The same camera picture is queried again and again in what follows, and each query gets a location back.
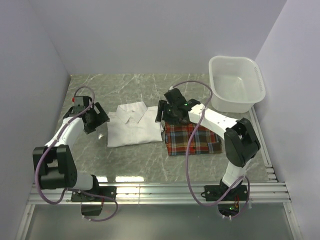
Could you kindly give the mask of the plaid shirt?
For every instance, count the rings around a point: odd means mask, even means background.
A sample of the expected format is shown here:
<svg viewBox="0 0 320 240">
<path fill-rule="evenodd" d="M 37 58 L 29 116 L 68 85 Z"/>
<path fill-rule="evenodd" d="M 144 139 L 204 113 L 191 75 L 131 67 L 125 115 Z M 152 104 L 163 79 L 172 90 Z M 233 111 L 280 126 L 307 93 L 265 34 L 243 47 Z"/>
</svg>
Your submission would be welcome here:
<svg viewBox="0 0 320 240">
<path fill-rule="evenodd" d="M 165 123 L 164 141 L 169 156 L 220 154 L 223 151 L 220 137 L 209 129 L 194 123 L 174 125 Z"/>
</svg>

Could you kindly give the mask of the white long sleeve shirt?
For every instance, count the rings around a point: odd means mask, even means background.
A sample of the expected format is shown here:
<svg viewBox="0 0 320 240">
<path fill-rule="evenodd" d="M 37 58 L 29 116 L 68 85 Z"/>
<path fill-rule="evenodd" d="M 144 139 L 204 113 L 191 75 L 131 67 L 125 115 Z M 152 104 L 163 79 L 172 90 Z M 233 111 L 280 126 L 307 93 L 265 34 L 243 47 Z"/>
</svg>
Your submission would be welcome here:
<svg viewBox="0 0 320 240">
<path fill-rule="evenodd" d="M 107 147 L 162 142 L 163 127 L 156 122 L 157 106 L 147 107 L 143 101 L 117 106 L 109 112 L 107 122 Z"/>
</svg>

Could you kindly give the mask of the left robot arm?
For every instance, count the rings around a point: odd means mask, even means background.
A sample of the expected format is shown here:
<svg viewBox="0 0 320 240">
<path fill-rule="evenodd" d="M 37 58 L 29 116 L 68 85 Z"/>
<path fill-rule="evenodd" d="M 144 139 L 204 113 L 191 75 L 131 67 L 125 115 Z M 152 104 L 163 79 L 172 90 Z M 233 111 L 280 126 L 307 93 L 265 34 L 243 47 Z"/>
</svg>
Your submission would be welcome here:
<svg viewBox="0 0 320 240">
<path fill-rule="evenodd" d="M 39 195 L 49 204 L 57 204 L 47 199 L 43 190 L 75 190 L 89 201 L 96 201 L 101 189 L 95 175 L 79 173 L 71 148 L 81 132 L 89 135 L 96 128 L 109 122 L 110 118 L 99 102 L 90 96 L 75 96 L 74 105 L 63 117 L 62 125 L 53 138 L 44 146 L 32 152 L 35 185 Z"/>
</svg>

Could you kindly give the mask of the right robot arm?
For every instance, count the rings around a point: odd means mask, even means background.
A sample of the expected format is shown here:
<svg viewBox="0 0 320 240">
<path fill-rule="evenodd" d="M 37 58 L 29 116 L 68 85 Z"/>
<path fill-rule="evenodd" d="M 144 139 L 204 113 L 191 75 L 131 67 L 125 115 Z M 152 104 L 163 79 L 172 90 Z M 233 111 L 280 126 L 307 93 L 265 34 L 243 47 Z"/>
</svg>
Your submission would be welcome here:
<svg viewBox="0 0 320 240">
<path fill-rule="evenodd" d="M 178 88 L 172 88 L 158 102 L 156 122 L 165 122 L 165 138 L 169 154 L 186 157 L 220 150 L 216 141 L 224 142 L 227 168 L 221 180 L 220 194 L 226 200 L 238 194 L 249 161 L 261 144 L 247 118 L 237 120 L 207 108 L 198 100 L 186 100 Z"/>
</svg>

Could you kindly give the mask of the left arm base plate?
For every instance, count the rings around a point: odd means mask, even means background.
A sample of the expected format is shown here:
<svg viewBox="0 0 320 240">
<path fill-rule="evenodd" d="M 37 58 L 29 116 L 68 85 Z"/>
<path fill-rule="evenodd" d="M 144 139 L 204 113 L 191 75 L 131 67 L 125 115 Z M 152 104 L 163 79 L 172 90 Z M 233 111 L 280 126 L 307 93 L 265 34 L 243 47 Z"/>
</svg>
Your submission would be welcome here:
<svg viewBox="0 0 320 240">
<path fill-rule="evenodd" d="M 75 203 L 114 202 L 116 194 L 116 186 L 100 186 L 97 192 L 86 191 L 86 194 L 77 191 L 73 192 L 70 201 Z"/>
</svg>

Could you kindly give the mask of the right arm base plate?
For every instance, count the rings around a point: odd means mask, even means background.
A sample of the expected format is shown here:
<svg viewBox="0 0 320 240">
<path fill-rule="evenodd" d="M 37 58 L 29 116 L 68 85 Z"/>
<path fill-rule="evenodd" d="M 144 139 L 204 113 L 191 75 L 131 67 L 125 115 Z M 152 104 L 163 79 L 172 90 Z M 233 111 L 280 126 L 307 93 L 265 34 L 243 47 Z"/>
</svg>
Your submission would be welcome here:
<svg viewBox="0 0 320 240">
<path fill-rule="evenodd" d="M 224 185 L 205 185 L 200 194 L 207 202 L 217 201 L 229 188 Z M 250 191 L 244 184 L 232 188 L 222 201 L 246 201 Z"/>
</svg>

